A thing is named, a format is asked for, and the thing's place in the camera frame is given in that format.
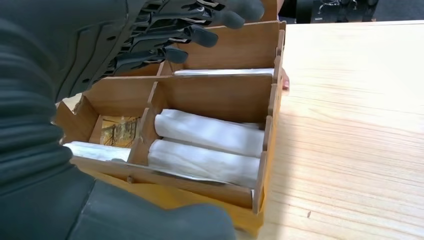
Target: robotic hand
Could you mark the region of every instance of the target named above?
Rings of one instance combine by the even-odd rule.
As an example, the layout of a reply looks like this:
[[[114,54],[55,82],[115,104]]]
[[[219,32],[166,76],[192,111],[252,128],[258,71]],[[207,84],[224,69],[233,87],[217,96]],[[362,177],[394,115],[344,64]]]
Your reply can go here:
[[[165,211],[82,173],[51,120],[101,78],[184,62],[173,43],[212,47],[202,27],[263,13],[260,0],[0,1],[0,239],[234,239],[218,208]]]

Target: rolled towel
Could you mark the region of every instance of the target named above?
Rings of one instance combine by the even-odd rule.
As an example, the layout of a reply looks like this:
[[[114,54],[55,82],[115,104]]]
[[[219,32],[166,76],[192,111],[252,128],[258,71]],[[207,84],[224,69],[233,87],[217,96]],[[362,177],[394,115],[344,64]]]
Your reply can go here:
[[[254,188],[260,159],[176,142],[155,140],[148,165],[153,169]]]
[[[161,137],[255,158],[261,157],[265,135],[262,130],[173,109],[156,115],[154,128]]]

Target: wooden organizer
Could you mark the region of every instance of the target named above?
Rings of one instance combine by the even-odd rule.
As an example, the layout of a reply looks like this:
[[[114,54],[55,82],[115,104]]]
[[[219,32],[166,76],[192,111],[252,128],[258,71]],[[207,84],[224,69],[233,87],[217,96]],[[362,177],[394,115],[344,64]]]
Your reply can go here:
[[[171,186],[184,190],[184,196],[191,196],[189,194],[192,193],[200,195],[202,198],[193,196],[195,200],[187,200],[185,204],[217,204],[227,210],[236,228],[257,235],[263,224],[264,202],[276,144],[276,129],[283,89],[282,53],[285,41],[285,23],[261,22],[249,26],[267,29],[264,31],[267,32],[268,37],[265,36],[265,33],[255,34],[249,36],[257,38],[258,42],[255,43],[252,38],[250,41],[243,41],[243,33],[237,34],[237,31],[217,27],[215,29],[222,33],[228,31],[227,35],[224,34],[224,39],[228,38],[227,41],[220,38],[219,44],[212,49],[200,49],[195,44],[185,45],[189,48],[186,51],[197,60],[189,60],[180,66],[163,63],[157,76],[123,76],[102,79],[83,93],[74,113],[63,102],[59,103],[55,123],[61,126],[65,132],[63,143],[80,141],[98,144],[103,116],[138,118],[137,134],[127,162],[100,161],[75,156],[71,162],[82,170],[105,174],[114,179],[130,183],[153,184],[158,187]],[[239,38],[239,40],[230,40],[230,38]],[[209,54],[209,59],[205,57],[201,60],[201,52],[203,55]],[[273,75],[162,75],[175,71],[175,67],[178,69],[271,67],[274,68],[274,73]],[[225,121],[263,124],[265,137],[255,188],[197,181],[148,169],[146,166],[149,165],[147,159],[149,147],[154,140],[160,138],[154,128],[155,116],[164,108]],[[174,190],[162,189],[161,191],[172,192]],[[139,194],[144,198],[151,195]],[[150,199],[150,201],[160,206],[174,206],[160,202],[161,200],[158,198]]]

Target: wooden divider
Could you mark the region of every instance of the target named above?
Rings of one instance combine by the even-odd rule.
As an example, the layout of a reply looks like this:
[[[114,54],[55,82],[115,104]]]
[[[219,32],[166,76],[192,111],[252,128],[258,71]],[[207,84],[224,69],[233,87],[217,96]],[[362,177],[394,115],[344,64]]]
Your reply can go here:
[[[270,185],[270,177],[272,174],[274,154],[275,154],[275,146],[276,146],[276,138],[277,138],[276,129],[278,128],[278,120],[280,116],[280,106],[281,106],[281,96],[282,96],[283,87],[284,87],[282,78],[285,75],[284,70],[282,68],[282,58],[283,58],[282,55],[284,52],[284,45],[286,40],[285,30],[286,30],[286,23],[283,22],[280,25],[278,47],[276,49],[277,56],[275,57],[275,67],[274,67],[274,74],[273,74],[273,81],[272,81],[273,83],[271,87],[271,95],[269,96],[267,126],[269,124],[269,121],[268,121],[269,116],[272,116],[272,119],[271,119],[271,125],[268,126],[269,136],[268,136],[267,148],[266,148],[267,160],[263,170],[264,177],[262,178],[263,199],[262,199],[262,204],[260,205],[259,212],[262,212],[265,208],[267,192]]]
[[[150,95],[148,96],[147,105],[155,114],[161,114],[163,109],[169,107],[165,90],[158,81],[153,83]]]
[[[160,137],[155,131],[155,112],[145,108],[141,118],[137,121],[134,143],[128,156],[128,163],[148,166],[150,146]]]
[[[273,68],[278,44],[279,22],[247,23],[239,30],[224,26],[208,27],[218,35],[211,48],[198,44],[178,44],[188,53],[183,69],[260,69]],[[172,70],[178,66],[171,63]]]
[[[141,117],[155,82],[170,108],[232,122],[265,122],[269,74],[108,77],[84,96],[102,116]]]
[[[62,127],[65,133],[63,144],[72,141],[88,142],[99,118],[99,114],[86,97],[81,98],[74,111],[75,114],[64,102],[57,106],[54,123]]]

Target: wooden compartment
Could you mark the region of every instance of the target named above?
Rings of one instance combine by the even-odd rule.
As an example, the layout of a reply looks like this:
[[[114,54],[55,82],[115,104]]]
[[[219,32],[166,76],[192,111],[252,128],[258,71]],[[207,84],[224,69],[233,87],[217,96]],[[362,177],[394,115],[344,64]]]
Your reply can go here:
[[[216,69],[266,69],[274,67],[276,47],[279,39],[284,46],[286,22],[264,21],[246,23],[241,29],[230,29],[225,26],[207,27],[218,35],[218,43],[206,48],[195,43],[175,44],[188,53],[183,64],[170,63],[151,64],[122,76],[169,76],[178,70],[216,70]]]
[[[95,171],[133,184],[171,186],[226,203],[230,206],[227,210],[232,217],[235,211],[241,211],[244,218],[252,218],[249,223],[233,219],[235,227],[255,235],[263,223],[281,92],[281,81],[275,82],[271,75],[266,74],[111,77],[83,93],[75,114],[61,102],[55,123],[65,132],[64,143],[99,143],[102,116],[137,117],[138,134],[126,163],[76,156],[71,162],[83,171]],[[255,188],[196,181],[141,167],[149,165],[149,147],[160,138],[153,124],[155,115],[163,108],[225,121],[262,123],[265,137]],[[215,204],[212,200],[205,203]],[[253,223],[257,230],[245,226]]]

